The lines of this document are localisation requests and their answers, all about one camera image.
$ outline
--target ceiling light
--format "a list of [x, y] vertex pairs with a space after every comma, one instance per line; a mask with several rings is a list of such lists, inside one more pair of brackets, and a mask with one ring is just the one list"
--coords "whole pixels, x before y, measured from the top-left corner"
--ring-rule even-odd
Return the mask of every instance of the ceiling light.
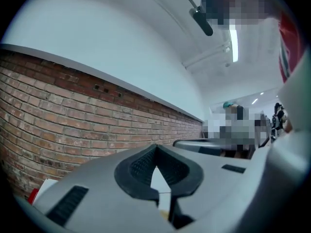
[[239, 59], [238, 35], [234, 25], [230, 25], [230, 28], [234, 28], [229, 30], [232, 44], [232, 61], [237, 62]]
[[258, 100], [258, 99], [255, 99], [254, 102], [252, 102], [252, 104], [256, 103], [257, 100]]

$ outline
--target red brick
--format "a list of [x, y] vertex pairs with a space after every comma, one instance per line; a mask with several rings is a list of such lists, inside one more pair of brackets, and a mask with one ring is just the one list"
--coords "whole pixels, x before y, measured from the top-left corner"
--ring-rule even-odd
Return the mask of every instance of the red brick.
[[64, 99], [63, 106], [81, 110], [81, 111], [91, 112], [91, 113], [95, 112], [94, 106], [85, 104], [85, 103], [80, 103], [80, 102], [73, 101], [73, 100], [69, 100], [69, 99]]
[[112, 117], [123, 119], [123, 120], [132, 120], [132, 115], [118, 113], [118, 112], [113, 112]]
[[56, 114], [52, 114], [52, 113], [49, 113], [49, 112], [45, 112], [43, 114], [43, 118], [47, 121], [51, 121], [51, 122], [58, 122], [58, 115]]
[[96, 108], [96, 114], [101, 115], [101, 116], [106, 116], [106, 117], [111, 117], [112, 116], [112, 111], [106, 110], [103, 108]]
[[138, 109], [138, 104], [124, 100], [122, 98], [114, 98], [114, 102], [119, 105], [123, 105], [123, 106], [130, 107], [133, 109]]
[[109, 143], [110, 149], [130, 149], [135, 148], [136, 143], [135, 142], [112, 142]]
[[130, 135], [118, 135], [117, 141], [130, 141], [131, 136]]
[[6, 83], [7, 83], [8, 85], [10, 85], [10, 86], [16, 88], [16, 89], [17, 89], [18, 86], [19, 86], [19, 82], [18, 82], [18, 81], [14, 80], [14, 79], [10, 79], [10, 78], [6, 79]]
[[31, 134], [27, 134], [25, 132], [22, 133], [21, 138], [23, 138], [27, 142], [32, 142], [33, 141], [32, 135]]
[[73, 171], [76, 167], [78, 167], [78, 165], [72, 165], [72, 164], [65, 163], [65, 169], [66, 170]]
[[129, 129], [129, 128], [111, 127], [110, 132], [116, 133], [116, 134], [136, 134], [137, 130], [136, 129]]
[[13, 135], [16, 135], [17, 137], [21, 137], [21, 131], [18, 128], [12, 126], [11, 124], [5, 123], [4, 128], [8, 132], [12, 133]]
[[99, 96], [99, 99], [100, 100], [104, 100], [104, 101], [107, 101], [107, 102], [113, 102], [114, 98], [113, 96], [109, 95], [109, 94], [106, 94], [106, 93], [101, 93], [100, 96]]
[[123, 113], [126, 113], [126, 114], [132, 114], [133, 109], [128, 108], [128, 107], [120, 106], [120, 112], [123, 112]]
[[148, 107], [148, 108], [152, 108], [152, 105], [153, 105], [153, 102], [148, 101], [148, 100], [144, 100], [142, 98], [135, 99], [135, 103], [142, 105], [142, 106], [145, 106], [145, 107]]
[[83, 122], [75, 119], [70, 119], [66, 117], [59, 116], [57, 122], [62, 125], [67, 125], [71, 127], [75, 127], [83, 130], [90, 130], [92, 128], [92, 124], [88, 122]]
[[48, 75], [44, 75], [42, 73], [39, 73], [37, 72], [35, 75], [34, 75], [34, 78], [36, 80], [40, 80], [40, 81], [43, 81], [45, 83], [54, 83], [55, 82], [55, 78], [51, 77], [51, 76], [48, 76]]
[[19, 100], [25, 101], [25, 102], [27, 102], [29, 99], [28, 94], [25, 94], [25, 93], [17, 91], [17, 90], [13, 91], [12, 96], [19, 99]]
[[94, 124], [93, 130], [99, 132], [107, 132], [109, 127], [103, 124]]
[[15, 72], [18, 72], [18, 73], [21, 73], [21, 74], [25, 74], [26, 71], [27, 71], [26, 68], [19, 67], [19, 66], [14, 66], [13, 68], [14, 68]]
[[158, 119], [158, 116], [162, 116], [163, 115], [163, 112], [161, 111], [157, 111], [157, 110], [154, 110], [154, 109], [149, 109], [149, 112], [151, 114], [153, 114], [153, 119]]
[[35, 87], [40, 90], [44, 90], [46, 85], [47, 85], [46, 83], [39, 81], [39, 80], [35, 82]]
[[90, 98], [89, 103], [92, 105], [96, 105], [98, 107], [101, 107], [101, 108], [108, 109], [108, 110], [113, 110], [113, 111], [119, 111], [120, 110], [120, 106], [118, 106], [118, 105], [108, 103], [105, 101], [100, 101], [100, 100], [97, 100], [94, 98]]
[[81, 140], [79, 138], [71, 138], [67, 136], [57, 136], [56, 142], [60, 144], [75, 146], [75, 147], [83, 147], [89, 148], [89, 141], [88, 140]]
[[140, 128], [140, 129], [151, 129], [150, 123], [139, 123], [139, 122], [132, 122], [133, 128]]
[[59, 88], [59, 87], [56, 87], [54, 85], [50, 85], [50, 84], [48, 84], [45, 87], [45, 90], [50, 92], [50, 93], [54, 93], [56, 95], [60, 95], [60, 96], [65, 97], [65, 98], [71, 98], [71, 96], [72, 96], [72, 92], [67, 91], [65, 89], [62, 89], [62, 88]]
[[95, 149], [106, 149], [107, 148], [107, 142], [104, 141], [92, 141], [92, 148]]
[[148, 123], [148, 119], [145, 117], [141, 117], [141, 116], [133, 116], [133, 121], [134, 122], [143, 122], [143, 123]]
[[119, 120], [119, 124], [118, 125], [120, 127], [131, 127], [132, 126], [132, 122]]
[[17, 153], [17, 154], [19, 154], [19, 155], [22, 154], [21, 148], [19, 148], [18, 146], [16, 146], [16, 145], [13, 144], [13, 143], [11, 143], [11, 142], [9, 142], [9, 141], [7, 141], [7, 140], [4, 140], [4, 145], [5, 145], [8, 149], [10, 149], [11, 151], [13, 151], [14, 153]]
[[28, 160], [28, 159], [26, 159], [24, 157], [21, 157], [21, 156], [18, 158], [18, 161], [21, 164], [23, 164], [25, 166], [28, 166], [28, 167], [30, 167], [32, 169], [41, 170], [41, 168], [42, 168], [42, 165], [40, 165], [40, 164], [38, 164], [38, 163], [36, 163], [36, 162], [34, 162], [32, 160]]
[[64, 134], [74, 136], [74, 137], [81, 137], [81, 131], [77, 129], [72, 129], [72, 128], [65, 128]]
[[50, 94], [49, 101], [56, 104], [62, 104], [63, 98], [55, 94]]
[[124, 100], [127, 100], [127, 101], [129, 101], [129, 102], [134, 102], [134, 100], [135, 100], [135, 98], [133, 97], [133, 96], [131, 96], [131, 95], [127, 95], [127, 94], [124, 94], [123, 96], [122, 96], [122, 98], [124, 99]]
[[152, 140], [155, 141], [155, 140], [159, 140], [160, 139], [160, 136], [159, 135], [153, 135], [152, 136]]
[[56, 159], [63, 162], [83, 164], [88, 161], [87, 157], [75, 157], [71, 155], [56, 154]]
[[148, 130], [148, 134], [163, 134], [162, 130]]
[[29, 94], [29, 95], [32, 95], [34, 97], [37, 97], [37, 98], [40, 98], [40, 99], [44, 99], [44, 100], [48, 99], [48, 97], [49, 97], [48, 93], [46, 93], [44, 91], [41, 91], [41, 90], [38, 90], [38, 89], [36, 89], [34, 87], [30, 87], [30, 86], [27, 88], [26, 93]]
[[115, 150], [82, 150], [82, 155], [86, 156], [108, 156], [115, 153]]
[[73, 83], [77, 83], [79, 81], [79, 78], [74, 77], [74, 76], [69, 75], [69, 74], [65, 74], [65, 73], [60, 73], [59, 74], [59, 78], [63, 79], [63, 80], [70, 81], [70, 82], [73, 82]]
[[171, 129], [169, 126], [162, 126], [162, 125], [152, 125], [153, 130], [168, 130]]
[[63, 126], [56, 125], [50, 122], [46, 122], [44, 120], [40, 120], [36, 118], [35, 120], [35, 126], [40, 127], [42, 129], [48, 130], [48, 131], [53, 131], [56, 133], [62, 133], [63, 132]]
[[54, 133], [42, 132], [41, 138], [54, 142], [56, 140], [56, 135]]
[[31, 175], [31, 176], [34, 176], [34, 177], [37, 177], [37, 174], [38, 174], [38, 172], [36, 170], [32, 170], [32, 169], [29, 169], [27, 167], [25, 167], [23, 171], [25, 173]]
[[37, 99], [35, 97], [30, 97], [28, 100], [28, 103], [34, 105], [34, 106], [39, 106], [40, 104], [40, 99]]
[[32, 78], [35, 75], [35, 71], [32, 70], [26, 70], [26, 76]]
[[133, 115], [137, 115], [140, 117], [152, 118], [152, 114], [144, 112], [144, 111], [139, 111], [139, 110], [133, 110]]
[[88, 101], [88, 96], [85, 96], [85, 95], [82, 95], [82, 94], [79, 94], [79, 93], [73, 93], [72, 97], [71, 97], [73, 100], [77, 100], [77, 101], [80, 101], [80, 102], [83, 102], [83, 103], [86, 103]]
[[15, 127], [18, 127], [19, 124], [20, 124], [20, 120], [17, 120], [17, 119], [15, 119], [15, 118], [12, 117], [12, 116], [10, 116], [9, 122], [10, 122], [13, 126], [15, 126]]
[[59, 64], [56, 64], [54, 62], [47, 61], [47, 60], [42, 60], [40, 65], [42, 65], [44, 67], [49, 67], [53, 70], [63, 70], [64, 69], [64, 67], [62, 65], [59, 65]]
[[24, 75], [20, 75], [17, 80], [21, 81], [23, 83], [29, 84], [29, 85], [35, 84], [35, 79], [29, 78], [29, 77], [24, 76]]
[[109, 136], [105, 133], [96, 133], [90, 131], [82, 131], [81, 137], [86, 139], [93, 139], [93, 140], [108, 140]]
[[20, 83], [18, 86], [18, 89], [23, 91], [23, 92], [26, 92], [27, 88], [28, 88], [28, 85], [26, 85], [24, 83]]
[[73, 154], [73, 155], [81, 155], [81, 148], [64, 146], [64, 153]]
[[58, 175], [57, 169], [52, 167], [42, 166], [42, 171], [48, 174]]
[[30, 68], [30, 69], [36, 70], [36, 71], [40, 71], [40, 70], [42, 69], [41, 66], [38, 66], [38, 65], [36, 65], [36, 64], [34, 64], [34, 63], [31, 63], [31, 62], [27, 62], [27, 63], [25, 64], [25, 66], [26, 66], [27, 68]]
[[14, 143], [14, 144], [17, 143], [17, 137], [14, 136], [14, 135], [12, 135], [12, 134], [10, 134], [10, 133], [8, 133], [7, 139], [8, 139], [10, 142]]
[[48, 158], [51, 158], [51, 159], [54, 159], [55, 157], [55, 152], [54, 151], [49, 151], [49, 150], [41, 150], [40, 151], [41, 155], [44, 156], [44, 157], [48, 157]]
[[58, 172], [58, 176], [61, 176], [61, 177], [64, 177], [70, 173], [70, 172], [66, 172], [64, 170], [58, 170], [57, 172]]
[[85, 76], [83, 76], [82, 79], [79, 79], [78, 85], [83, 86], [85, 88], [93, 89], [94, 85], [97, 83], [98, 84], [101, 83], [101, 81], [98, 78], [91, 77], [91, 76], [86, 77], [86, 75], [85, 75]]
[[49, 149], [49, 150], [57, 151], [57, 149], [58, 149], [57, 144], [43, 140], [43, 139], [40, 139], [40, 138], [36, 138], [36, 137], [33, 137], [33, 143], [35, 145], [38, 145], [42, 148]]
[[64, 89], [70, 90], [70, 91], [74, 91], [77, 93], [81, 93], [90, 97], [94, 97], [94, 98], [98, 98], [100, 95], [100, 91], [96, 91], [90, 88], [85, 88], [85, 87], [81, 87], [76, 85], [75, 83], [72, 82], [68, 82], [65, 80], [56, 80], [55, 82], [56, 86], [62, 87]]
[[27, 159], [32, 160], [34, 155], [26, 150], [22, 150], [22, 156], [26, 157]]
[[132, 141], [151, 141], [152, 136], [151, 135], [133, 135]]
[[42, 110], [39, 110], [33, 106], [30, 106], [28, 104], [25, 104], [23, 103], [22, 106], [21, 106], [21, 110], [31, 114], [31, 115], [34, 115], [36, 117], [43, 117], [43, 111]]
[[137, 129], [137, 134], [147, 134], [148, 130]]
[[96, 115], [92, 115], [92, 114], [87, 114], [86, 120], [97, 122], [97, 123], [102, 123], [102, 124], [109, 124], [109, 125], [117, 125], [118, 124], [117, 120], [105, 118], [102, 116], [96, 116]]
[[54, 113], [61, 114], [61, 115], [66, 115], [68, 111], [68, 109], [63, 106], [60, 106], [60, 105], [57, 105], [51, 102], [47, 102], [47, 101], [42, 101], [40, 104], [40, 108], [48, 110], [48, 111], [52, 111]]

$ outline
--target black vent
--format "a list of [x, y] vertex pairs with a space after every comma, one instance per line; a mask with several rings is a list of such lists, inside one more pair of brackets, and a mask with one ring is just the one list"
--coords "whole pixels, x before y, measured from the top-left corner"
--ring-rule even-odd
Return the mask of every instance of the black vent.
[[232, 172], [236, 172], [236, 173], [244, 173], [245, 172], [245, 168], [244, 167], [239, 167], [239, 166], [232, 166], [232, 165], [224, 165], [222, 166], [223, 169], [232, 171]]
[[75, 185], [47, 214], [47, 217], [64, 226], [87, 192], [87, 188]]

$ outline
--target gray plastic surface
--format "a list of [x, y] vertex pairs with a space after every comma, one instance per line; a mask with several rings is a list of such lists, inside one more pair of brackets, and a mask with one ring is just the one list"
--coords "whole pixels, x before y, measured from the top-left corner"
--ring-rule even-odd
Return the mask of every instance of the gray plastic surface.
[[[136, 200], [116, 184], [117, 164], [145, 148], [90, 161], [47, 190], [35, 207], [47, 213], [74, 185], [88, 187], [66, 229], [73, 232], [259, 232], [303, 182], [310, 169], [311, 133], [297, 132], [255, 151], [251, 160], [225, 158], [166, 146], [199, 164], [204, 180], [196, 192], [177, 200], [195, 221], [179, 230], [165, 221], [154, 202]], [[221, 168], [246, 168], [243, 174]]]
[[77, 233], [171, 232], [173, 226], [160, 215], [154, 201], [137, 200], [115, 181], [118, 163], [145, 148], [129, 149], [81, 165], [53, 185], [37, 200], [35, 208], [46, 214], [74, 186], [89, 188], [65, 225]]

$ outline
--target black grille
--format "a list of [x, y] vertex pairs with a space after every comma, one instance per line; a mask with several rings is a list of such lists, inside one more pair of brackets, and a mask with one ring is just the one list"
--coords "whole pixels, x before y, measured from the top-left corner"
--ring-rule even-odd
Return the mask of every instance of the black grille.
[[47, 217], [64, 226], [87, 192], [87, 188], [75, 185], [47, 214]]

